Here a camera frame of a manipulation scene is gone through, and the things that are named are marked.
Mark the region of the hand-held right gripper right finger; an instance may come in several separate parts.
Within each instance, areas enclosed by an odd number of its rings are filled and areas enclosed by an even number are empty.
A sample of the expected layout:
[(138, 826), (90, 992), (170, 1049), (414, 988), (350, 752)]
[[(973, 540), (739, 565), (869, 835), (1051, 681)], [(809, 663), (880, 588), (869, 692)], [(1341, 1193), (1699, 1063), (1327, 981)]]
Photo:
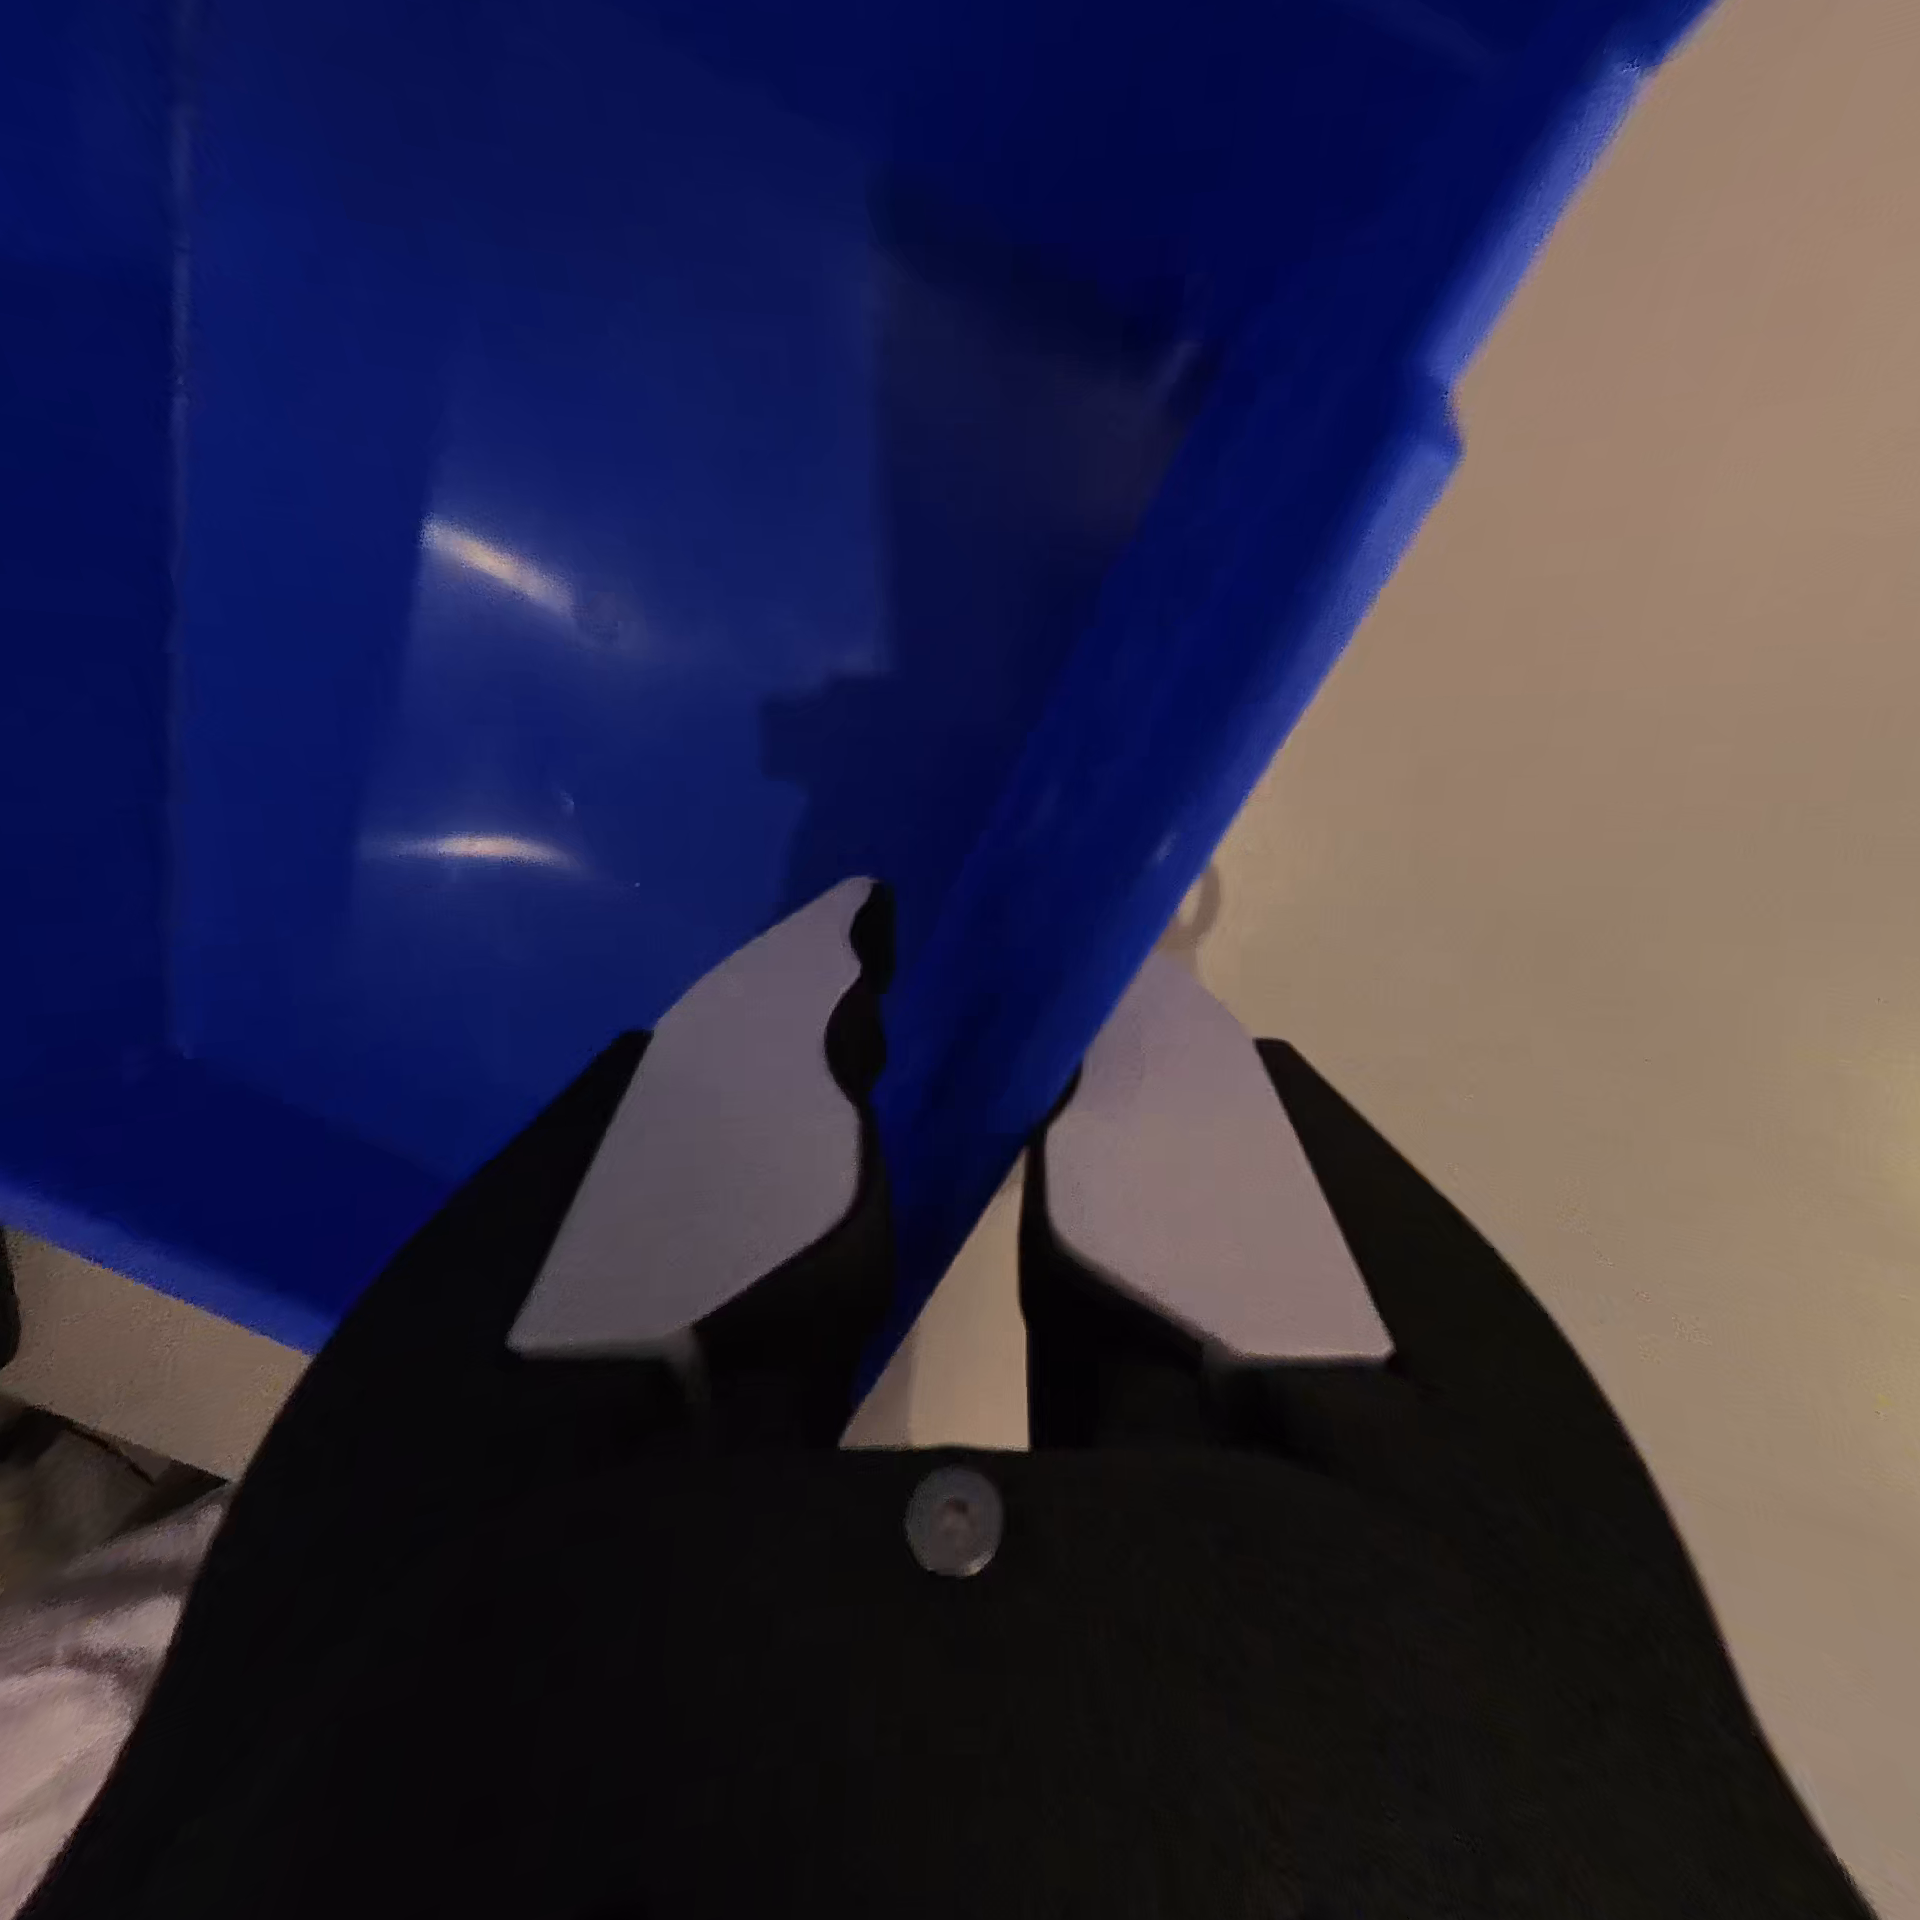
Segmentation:
[(1235, 1446), (1277, 1377), (1378, 1372), (1394, 1336), (1261, 1049), (1152, 953), (1025, 1147), (1037, 1450)]

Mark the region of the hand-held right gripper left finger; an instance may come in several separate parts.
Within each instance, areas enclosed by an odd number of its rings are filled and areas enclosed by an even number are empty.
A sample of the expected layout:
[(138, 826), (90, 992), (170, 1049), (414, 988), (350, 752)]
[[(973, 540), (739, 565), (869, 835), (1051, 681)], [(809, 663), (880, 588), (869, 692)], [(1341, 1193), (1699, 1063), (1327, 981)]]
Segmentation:
[(896, 1296), (876, 1093), (896, 897), (848, 877), (654, 1027), (511, 1329), (643, 1361), (753, 1441), (837, 1441)]

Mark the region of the blue plastic bin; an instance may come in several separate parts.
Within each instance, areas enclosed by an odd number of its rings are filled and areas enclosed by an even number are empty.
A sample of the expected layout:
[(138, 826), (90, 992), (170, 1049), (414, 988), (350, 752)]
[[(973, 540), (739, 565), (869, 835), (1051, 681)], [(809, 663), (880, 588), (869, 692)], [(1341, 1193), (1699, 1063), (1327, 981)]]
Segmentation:
[(4, 1225), (313, 1349), (869, 875), (903, 1331), (1703, 12), (4, 3)]

